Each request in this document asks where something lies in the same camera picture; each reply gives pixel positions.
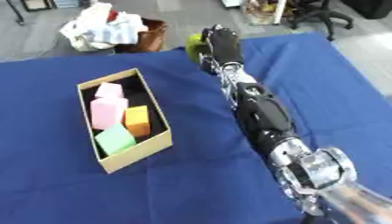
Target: light pink cube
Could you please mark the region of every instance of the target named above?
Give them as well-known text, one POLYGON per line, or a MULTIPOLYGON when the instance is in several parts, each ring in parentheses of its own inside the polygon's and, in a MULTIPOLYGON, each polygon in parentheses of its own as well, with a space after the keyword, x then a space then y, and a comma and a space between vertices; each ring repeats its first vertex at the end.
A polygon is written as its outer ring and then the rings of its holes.
POLYGON ((103 82, 95 93, 95 98, 123 98, 123 87, 120 84, 103 82))
POLYGON ((90 106, 93 129, 105 130, 123 120, 128 100, 125 98, 98 98, 91 101, 90 106))

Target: chair wheel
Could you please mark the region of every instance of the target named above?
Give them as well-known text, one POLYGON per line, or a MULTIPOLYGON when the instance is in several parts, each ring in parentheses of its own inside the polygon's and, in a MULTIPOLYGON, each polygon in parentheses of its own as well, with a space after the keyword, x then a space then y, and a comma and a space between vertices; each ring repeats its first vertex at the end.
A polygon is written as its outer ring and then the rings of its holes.
POLYGON ((19 25, 25 25, 25 22, 24 22, 24 21, 17 20, 16 22, 17 22, 17 24, 19 24, 19 25))
POLYGON ((354 28, 354 25, 352 23, 348 24, 345 26, 346 29, 351 30, 354 28))

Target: white cabinet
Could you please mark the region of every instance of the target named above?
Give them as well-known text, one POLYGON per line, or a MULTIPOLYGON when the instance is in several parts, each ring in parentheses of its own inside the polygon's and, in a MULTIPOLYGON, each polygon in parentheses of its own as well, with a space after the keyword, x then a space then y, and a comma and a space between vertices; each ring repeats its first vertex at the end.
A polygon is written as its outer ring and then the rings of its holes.
POLYGON ((225 4, 226 7, 235 7, 240 6, 242 0, 222 0, 222 2, 225 4))

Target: open box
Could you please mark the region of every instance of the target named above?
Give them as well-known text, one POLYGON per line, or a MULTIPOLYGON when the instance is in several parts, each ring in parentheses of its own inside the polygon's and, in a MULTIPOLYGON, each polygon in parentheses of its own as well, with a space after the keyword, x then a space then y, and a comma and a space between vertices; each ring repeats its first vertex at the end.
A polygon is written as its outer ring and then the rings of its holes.
POLYGON ((137 69, 130 69, 81 83, 78 85, 78 93, 96 159, 107 173, 115 172, 124 166, 172 146, 172 132, 169 124, 143 76, 137 69), (110 156, 107 156, 95 141, 95 136, 101 130, 92 129, 91 125, 90 102, 95 98, 95 92, 103 82, 121 84, 124 97, 129 100, 130 107, 147 105, 151 128, 148 136, 136 137, 136 145, 110 156))

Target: blue table cloth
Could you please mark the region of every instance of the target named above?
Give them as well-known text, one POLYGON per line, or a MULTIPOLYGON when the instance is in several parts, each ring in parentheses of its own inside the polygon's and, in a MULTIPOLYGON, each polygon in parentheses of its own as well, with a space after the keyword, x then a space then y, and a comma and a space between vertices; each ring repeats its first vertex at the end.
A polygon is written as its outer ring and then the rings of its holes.
MULTIPOLYGON (((241 42, 248 73, 313 149, 336 146, 392 195, 392 109, 315 34, 241 42)), ((0 64, 0 223, 296 223, 301 213, 237 127, 218 80, 183 50, 0 64), (112 175, 95 160, 76 84, 140 69, 174 145, 112 175)))

